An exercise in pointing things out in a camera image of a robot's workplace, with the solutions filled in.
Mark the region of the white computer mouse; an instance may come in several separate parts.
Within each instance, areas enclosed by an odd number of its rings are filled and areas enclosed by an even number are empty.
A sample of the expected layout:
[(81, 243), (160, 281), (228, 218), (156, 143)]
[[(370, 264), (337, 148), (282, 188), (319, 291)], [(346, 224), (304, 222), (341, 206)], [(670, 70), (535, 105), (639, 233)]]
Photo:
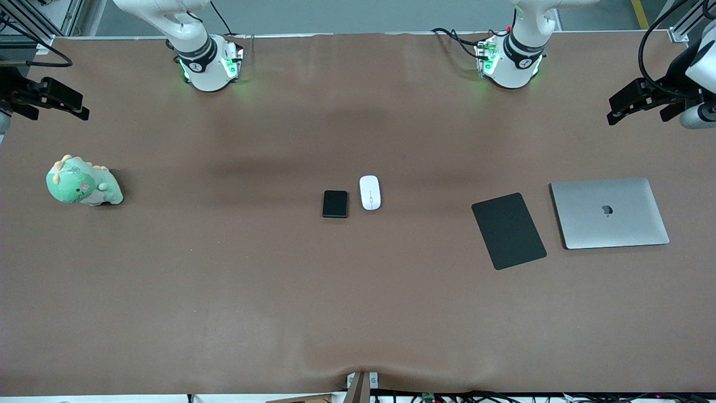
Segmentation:
[(361, 206), (366, 211), (378, 210), (381, 207), (381, 191), (379, 179), (374, 175), (366, 175), (360, 178)]

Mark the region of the black smartphone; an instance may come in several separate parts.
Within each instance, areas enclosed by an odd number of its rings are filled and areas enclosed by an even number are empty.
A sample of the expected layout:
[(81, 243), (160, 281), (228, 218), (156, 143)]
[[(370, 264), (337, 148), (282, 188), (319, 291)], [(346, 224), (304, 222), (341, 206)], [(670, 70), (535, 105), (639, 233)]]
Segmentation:
[(348, 192), (345, 190), (327, 190), (322, 202), (322, 217), (345, 219), (348, 217)]

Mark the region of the connector box of right arm base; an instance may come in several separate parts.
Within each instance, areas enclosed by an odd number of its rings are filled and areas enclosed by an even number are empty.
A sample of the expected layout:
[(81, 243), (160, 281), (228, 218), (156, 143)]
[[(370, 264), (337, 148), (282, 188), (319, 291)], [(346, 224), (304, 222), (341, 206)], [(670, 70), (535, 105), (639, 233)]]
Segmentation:
[(225, 41), (223, 45), (222, 60), (229, 82), (237, 82), (239, 80), (241, 66), (243, 62), (244, 48), (240, 44), (232, 41)]

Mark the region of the connector box of left arm base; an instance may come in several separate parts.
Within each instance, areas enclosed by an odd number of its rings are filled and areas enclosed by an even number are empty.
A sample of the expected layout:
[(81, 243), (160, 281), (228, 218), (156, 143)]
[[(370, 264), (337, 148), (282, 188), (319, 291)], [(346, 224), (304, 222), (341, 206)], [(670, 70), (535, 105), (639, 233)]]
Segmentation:
[(497, 35), (476, 42), (474, 50), (477, 56), (477, 69), (481, 77), (492, 76), (500, 58), (498, 45)]

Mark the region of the black mouse pad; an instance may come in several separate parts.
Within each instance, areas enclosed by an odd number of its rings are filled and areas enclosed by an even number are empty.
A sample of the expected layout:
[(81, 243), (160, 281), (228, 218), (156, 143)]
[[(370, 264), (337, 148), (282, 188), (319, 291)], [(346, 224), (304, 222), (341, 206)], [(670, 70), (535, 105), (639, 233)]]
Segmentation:
[(481, 201), (473, 204), (471, 209), (496, 270), (547, 256), (522, 194)]

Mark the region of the green dinosaur plush toy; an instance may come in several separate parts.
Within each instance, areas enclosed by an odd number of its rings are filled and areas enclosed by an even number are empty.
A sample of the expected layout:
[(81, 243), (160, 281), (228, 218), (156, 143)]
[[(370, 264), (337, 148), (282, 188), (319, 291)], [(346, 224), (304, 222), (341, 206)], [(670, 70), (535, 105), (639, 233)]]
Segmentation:
[(65, 204), (118, 205), (124, 201), (120, 184), (109, 168), (65, 155), (46, 174), (46, 185), (54, 199)]

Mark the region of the silver closed laptop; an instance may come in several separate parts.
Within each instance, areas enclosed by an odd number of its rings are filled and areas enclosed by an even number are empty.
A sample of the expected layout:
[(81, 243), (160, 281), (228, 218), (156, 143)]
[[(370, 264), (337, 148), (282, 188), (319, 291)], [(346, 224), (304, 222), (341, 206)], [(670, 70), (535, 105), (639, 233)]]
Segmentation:
[(670, 243), (644, 177), (553, 182), (550, 190), (568, 250)]

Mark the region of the brown table cover mat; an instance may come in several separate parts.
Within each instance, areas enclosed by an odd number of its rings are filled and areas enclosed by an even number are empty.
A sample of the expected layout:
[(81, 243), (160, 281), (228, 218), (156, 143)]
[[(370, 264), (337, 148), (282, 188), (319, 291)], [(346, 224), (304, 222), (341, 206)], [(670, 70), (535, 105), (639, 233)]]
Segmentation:
[[(244, 39), (197, 91), (159, 39), (62, 39), (89, 120), (0, 145), (0, 396), (716, 392), (716, 129), (618, 125), (636, 31), (558, 33), (527, 87), (435, 34)], [(124, 201), (65, 204), (65, 155)], [(381, 207), (361, 206), (360, 178)], [(568, 250), (550, 184), (644, 177), (670, 243)], [(322, 217), (327, 190), (348, 217)], [(524, 197), (545, 258), (493, 267), (471, 206)]]

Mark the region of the aluminium frame profile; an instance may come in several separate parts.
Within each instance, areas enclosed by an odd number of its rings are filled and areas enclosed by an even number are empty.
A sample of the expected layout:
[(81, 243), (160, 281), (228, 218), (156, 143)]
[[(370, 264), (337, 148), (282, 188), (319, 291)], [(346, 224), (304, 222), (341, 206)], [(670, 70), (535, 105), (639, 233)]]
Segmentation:
[(0, 0), (0, 34), (51, 39), (68, 36), (84, 0)]
[(700, 38), (701, 31), (716, 20), (716, 0), (694, 0), (694, 4), (668, 31), (673, 43), (688, 43)]

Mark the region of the brown post with white bracket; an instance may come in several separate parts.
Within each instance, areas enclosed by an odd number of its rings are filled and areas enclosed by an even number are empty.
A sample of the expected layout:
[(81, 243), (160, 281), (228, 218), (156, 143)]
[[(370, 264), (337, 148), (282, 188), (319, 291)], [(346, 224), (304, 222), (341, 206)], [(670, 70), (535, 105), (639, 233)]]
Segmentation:
[(343, 403), (374, 403), (371, 390), (379, 388), (378, 372), (354, 372), (347, 375), (347, 393)]

